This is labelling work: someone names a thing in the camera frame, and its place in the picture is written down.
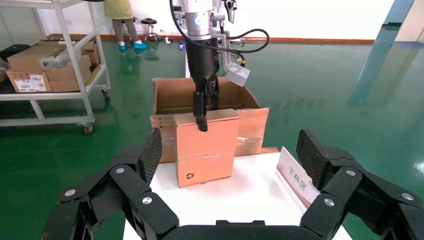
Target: black stool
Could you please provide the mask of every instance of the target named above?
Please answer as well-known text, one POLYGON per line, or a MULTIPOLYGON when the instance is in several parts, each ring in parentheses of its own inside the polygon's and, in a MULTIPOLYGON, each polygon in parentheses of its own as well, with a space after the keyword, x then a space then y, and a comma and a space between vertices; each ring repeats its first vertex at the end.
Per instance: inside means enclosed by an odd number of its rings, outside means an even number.
POLYGON ((151 41, 152 39, 154 39, 155 42, 158 41, 159 35, 153 32, 153 25, 157 24, 158 21, 151 18, 145 18, 141 20, 141 23, 148 25, 148 33, 143 36, 144 42, 147 42, 147 40, 151 41))

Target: stacked cardboard box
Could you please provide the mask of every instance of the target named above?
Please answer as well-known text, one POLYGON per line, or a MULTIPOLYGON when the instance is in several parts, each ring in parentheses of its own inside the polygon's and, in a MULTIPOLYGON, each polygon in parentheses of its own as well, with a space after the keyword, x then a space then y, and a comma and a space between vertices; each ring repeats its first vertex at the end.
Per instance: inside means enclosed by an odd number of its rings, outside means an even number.
POLYGON ((42 68, 41 59, 56 56, 63 51, 60 47, 33 46, 18 54, 10 56, 7 71, 17 93, 53 92, 46 72, 42 68))
MULTIPOLYGON (((17 93, 63 93, 80 90, 72 65, 44 70, 41 60, 57 56, 65 45, 38 44, 7 58, 11 69, 6 73, 17 93)), ((90 56, 82 55, 78 62, 84 83, 91 78, 90 56)))
MULTIPOLYGON (((44 46, 58 46, 58 47, 64 47, 65 41, 63 40, 41 40, 38 45, 44 45, 44 46)), ((84 46, 81 47, 82 55, 88 55, 90 58, 90 62, 92 66, 98 66, 100 63, 100 54, 99 54, 99 47, 97 45, 97 41, 95 38, 88 41, 84 46)))
POLYGON ((152 127, 160 128, 162 136, 160 162, 176 162, 180 187, 230 177, 233 165, 225 163, 232 163, 234 156, 261 153, 269 109, 260 107, 246 87, 224 77, 218 81, 219 109, 227 111, 218 114, 209 108, 206 114, 209 130, 200 132, 193 117, 196 89, 193 80, 153 79, 154 106, 150 120, 152 127))

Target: black cable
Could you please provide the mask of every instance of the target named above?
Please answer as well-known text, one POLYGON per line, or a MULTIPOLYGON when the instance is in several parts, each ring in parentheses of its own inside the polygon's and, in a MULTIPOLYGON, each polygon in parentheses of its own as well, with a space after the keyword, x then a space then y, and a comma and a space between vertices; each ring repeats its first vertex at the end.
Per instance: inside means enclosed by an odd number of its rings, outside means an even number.
POLYGON ((217 51, 225 51, 225 52, 229 52, 229 53, 232 53, 232 54, 236 54, 236 55, 240 56, 240 58, 241 58, 241 66, 244 67, 246 65, 245 57, 240 52, 238 52, 234 49, 208 46, 206 44, 202 44, 202 43, 191 40, 187 35, 184 34, 183 30, 181 30, 180 25, 177 22, 177 18, 175 17, 174 11, 173 11, 173 9, 174 9, 173 0, 169 0, 169 7, 170 7, 170 10, 171 10, 171 16, 172 16, 173 23, 175 24, 178 32, 185 38, 185 40, 187 40, 191 44, 196 45, 196 46, 201 47, 201 48, 212 49, 212 50, 217 50, 217 51))
POLYGON ((256 53, 256 52, 259 52, 262 49, 264 49, 270 43, 270 35, 268 34, 267 31, 265 31, 263 29, 260 29, 260 28, 255 28, 255 29, 252 29, 250 31, 247 31, 247 32, 245 32, 245 33, 243 33, 241 35, 238 35, 238 36, 229 36, 228 39, 229 40, 239 39, 239 38, 242 38, 242 37, 244 37, 244 36, 246 36, 246 35, 248 35, 250 33, 253 33, 253 32, 262 32, 262 33, 264 33, 266 35, 266 42, 265 42, 265 44, 263 46, 257 48, 257 49, 253 49, 253 50, 237 50, 237 52, 243 53, 243 54, 256 53))

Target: green epoxy floor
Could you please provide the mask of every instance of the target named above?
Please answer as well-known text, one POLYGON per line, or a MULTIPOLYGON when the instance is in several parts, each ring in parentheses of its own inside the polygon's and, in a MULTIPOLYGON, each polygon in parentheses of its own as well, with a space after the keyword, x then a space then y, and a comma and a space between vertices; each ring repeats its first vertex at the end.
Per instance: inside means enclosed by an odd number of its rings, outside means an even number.
MULTIPOLYGON (((92 135, 75 125, 0 128, 2 239, 38 238, 59 191, 100 170, 120 147, 139 143, 149 131, 152 78, 185 75, 184 52, 175 45, 150 46, 153 52, 138 56, 132 51, 122 56, 114 41, 103 45, 112 90, 108 102, 100 91, 90 96, 92 135), (158 60, 150 61, 154 56, 158 60)), ((362 71, 371 49, 271 44, 246 55, 247 86, 270 107, 264 146, 285 146, 295 154, 300 129, 312 129, 370 172, 424 198, 424 48, 397 44, 387 57, 377 53, 384 64, 374 73, 362 71)), ((77 100, 40 105, 47 116, 84 113, 77 100)), ((0 102, 0 118, 22 115, 31 115, 29 103, 0 102)), ((354 240, 378 239, 354 216, 343 225, 354 240)), ((96 239, 120 240, 123 229, 124 216, 117 214, 96 239)))

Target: caster wheel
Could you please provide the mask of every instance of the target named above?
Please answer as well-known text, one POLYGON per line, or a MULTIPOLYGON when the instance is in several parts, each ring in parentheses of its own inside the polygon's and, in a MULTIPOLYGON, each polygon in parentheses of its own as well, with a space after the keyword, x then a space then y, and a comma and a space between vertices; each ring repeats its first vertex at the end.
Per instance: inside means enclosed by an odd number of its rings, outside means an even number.
POLYGON ((89 135, 93 132, 93 126, 85 126, 84 127, 84 133, 89 135))
POLYGON ((103 97, 105 99, 109 98, 109 92, 108 91, 102 90, 101 93, 103 94, 103 97))

